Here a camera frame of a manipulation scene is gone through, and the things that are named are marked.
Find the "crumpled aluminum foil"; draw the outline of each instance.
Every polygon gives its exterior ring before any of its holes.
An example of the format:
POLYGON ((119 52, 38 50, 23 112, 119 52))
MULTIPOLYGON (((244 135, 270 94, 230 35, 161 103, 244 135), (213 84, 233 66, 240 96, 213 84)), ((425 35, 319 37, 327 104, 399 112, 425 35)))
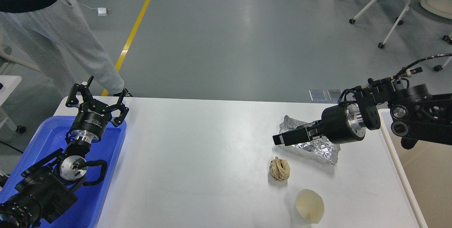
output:
MULTIPOLYGON (((285 115, 284 121, 279 124, 278 134, 294 130, 298 126, 304 124, 307 124, 307 122, 295 120, 288 115, 285 115)), ((303 157, 314 159, 322 163, 331 163, 332 165, 337 164, 340 151, 340 146, 332 143, 325 136, 313 141, 298 143, 291 146, 284 146, 284 144, 281 144, 280 147, 303 157)))

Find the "white paper cup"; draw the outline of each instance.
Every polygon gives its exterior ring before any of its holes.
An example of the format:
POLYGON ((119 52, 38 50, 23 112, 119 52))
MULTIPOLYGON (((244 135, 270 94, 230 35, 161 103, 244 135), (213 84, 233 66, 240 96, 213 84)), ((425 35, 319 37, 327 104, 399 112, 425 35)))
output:
POLYGON ((310 223, 319 223, 325 212, 322 197, 309 189, 298 193, 295 208, 301 217, 310 223))

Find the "white cable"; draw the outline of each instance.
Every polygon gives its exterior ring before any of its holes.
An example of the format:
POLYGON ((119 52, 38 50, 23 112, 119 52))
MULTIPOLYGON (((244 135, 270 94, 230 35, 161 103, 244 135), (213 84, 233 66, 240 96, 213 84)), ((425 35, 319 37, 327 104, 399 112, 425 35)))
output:
POLYGON ((97 9, 95 9, 95 8, 88 7, 88 6, 84 5, 84 4, 79 4, 79 5, 85 6, 85 7, 88 8, 88 9, 97 10, 97 9))

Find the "black cable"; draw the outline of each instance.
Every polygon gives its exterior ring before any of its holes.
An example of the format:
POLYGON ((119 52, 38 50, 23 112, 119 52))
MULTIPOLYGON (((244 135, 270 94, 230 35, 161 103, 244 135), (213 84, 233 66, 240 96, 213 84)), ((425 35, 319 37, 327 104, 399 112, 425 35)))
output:
POLYGON ((356 91, 353 91, 351 89, 345 89, 344 91, 342 91, 342 94, 340 94, 339 99, 338 99, 338 104, 345 104, 345 103, 355 103, 356 101, 347 101, 347 95, 348 94, 356 94, 356 91))
POLYGON ((406 81, 406 88, 410 87, 410 81, 407 78, 400 78, 400 79, 406 81))
POLYGON ((447 54, 438 54, 438 55, 433 55, 433 56, 428 56, 428 57, 424 57, 421 58, 415 62, 412 62, 411 64, 402 67, 402 69, 394 76, 394 78, 398 78, 400 75, 404 74, 406 72, 406 70, 408 70, 409 68, 413 67, 413 65, 419 64, 420 62, 424 62, 426 60, 429 59, 434 59, 434 58, 438 58, 438 57, 445 57, 445 56, 452 56, 452 53, 447 53, 447 54))
POLYGON ((11 149, 16 150, 17 152, 20 152, 21 154, 24 154, 23 151, 21 151, 20 149, 16 149, 15 147, 11 146, 10 144, 8 144, 8 143, 6 143, 6 142, 0 141, 0 143, 3 144, 3 145, 5 145, 5 146, 10 147, 11 149))

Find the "person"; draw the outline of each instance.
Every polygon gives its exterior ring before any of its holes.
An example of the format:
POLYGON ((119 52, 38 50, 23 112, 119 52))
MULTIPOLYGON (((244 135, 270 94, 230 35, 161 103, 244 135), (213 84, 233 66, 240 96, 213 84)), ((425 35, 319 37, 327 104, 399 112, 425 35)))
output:
POLYGON ((58 47, 66 49, 109 93, 132 96, 76 0, 0 0, 0 25, 62 96, 79 80, 58 47))

